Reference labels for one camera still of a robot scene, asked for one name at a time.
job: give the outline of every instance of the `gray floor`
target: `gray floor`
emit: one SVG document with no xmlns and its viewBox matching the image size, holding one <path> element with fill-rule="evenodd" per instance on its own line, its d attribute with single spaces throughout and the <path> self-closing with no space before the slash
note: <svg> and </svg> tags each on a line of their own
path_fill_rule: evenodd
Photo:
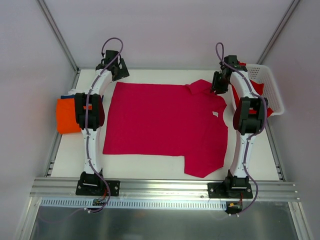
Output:
<svg viewBox="0 0 320 240">
<path fill-rule="evenodd" d="M 298 240 L 285 202 L 256 202 L 239 218 L 208 210 L 41 207 L 32 240 Z"/>
</svg>

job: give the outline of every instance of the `red t-shirt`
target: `red t-shirt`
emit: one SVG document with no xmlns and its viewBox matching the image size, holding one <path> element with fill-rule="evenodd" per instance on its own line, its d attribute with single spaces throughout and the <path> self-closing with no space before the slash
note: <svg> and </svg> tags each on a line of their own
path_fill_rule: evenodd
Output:
<svg viewBox="0 0 320 240">
<path fill-rule="evenodd" d="M 205 80 L 190 85 L 117 82 L 103 153 L 184 156 L 184 172 L 200 178 L 223 167 L 227 105 L 210 87 Z"/>
</svg>

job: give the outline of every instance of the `folded orange fabric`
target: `folded orange fabric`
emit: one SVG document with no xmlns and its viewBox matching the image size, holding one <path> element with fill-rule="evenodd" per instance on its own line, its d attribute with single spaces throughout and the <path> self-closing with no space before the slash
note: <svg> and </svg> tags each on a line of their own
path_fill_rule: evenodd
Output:
<svg viewBox="0 0 320 240">
<path fill-rule="evenodd" d="M 75 99 L 58 99 L 56 104 L 56 129 L 60 134 L 81 132 L 76 122 Z"/>
</svg>

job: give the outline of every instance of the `table surface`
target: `table surface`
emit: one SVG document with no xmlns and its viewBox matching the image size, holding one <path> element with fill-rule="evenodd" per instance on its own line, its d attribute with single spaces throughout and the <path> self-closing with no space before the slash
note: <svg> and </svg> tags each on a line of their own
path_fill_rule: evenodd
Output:
<svg viewBox="0 0 320 240">
<path fill-rule="evenodd" d="M 214 71 L 211 70 L 129 70 L 130 76 L 118 82 L 146 84 L 191 84 L 199 79 L 212 81 Z M 94 80 L 95 70 L 81 70 L 77 90 L 84 91 Z M 103 98 L 103 107 L 107 120 L 111 98 L 116 83 L 109 84 Z M 161 155 L 103 155 L 102 149 L 106 136 L 106 121 L 100 133 L 99 156 L 102 160 L 105 178 L 116 179 L 168 179 L 168 180 L 223 180 L 234 158 L 236 147 L 236 131 L 233 129 L 233 107 L 230 92 L 221 95 L 227 107 L 223 114 L 228 126 L 228 145 L 224 159 L 224 167 L 199 178 L 184 173 L 183 156 Z M 79 178 L 84 170 L 85 146 L 81 133 L 64 134 L 54 162 L 52 177 Z M 256 137 L 250 159 L 249 172 L 258 181 L 278 181 L 278 173 L 266 131 Z"/>
</svg>

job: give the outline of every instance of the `perforated metal strip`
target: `perforated metal strip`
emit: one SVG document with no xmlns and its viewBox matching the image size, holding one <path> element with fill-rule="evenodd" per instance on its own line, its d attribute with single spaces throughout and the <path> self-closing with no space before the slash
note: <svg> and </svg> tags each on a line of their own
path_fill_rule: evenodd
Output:
<svg viewBox="0 0 320 240">
<path fill-rule="evenodd" d="M 93 198 L 44 197 L 43 207 L 65 208 L 99 208 L 93 206 Z M 141 200 L 141 199 L 110 199 L 107 208 L 115 209 L 181 209 L 181 210 L 226 210 L 225 201 L 180 201 L 180 200 Z"/>
</svg>

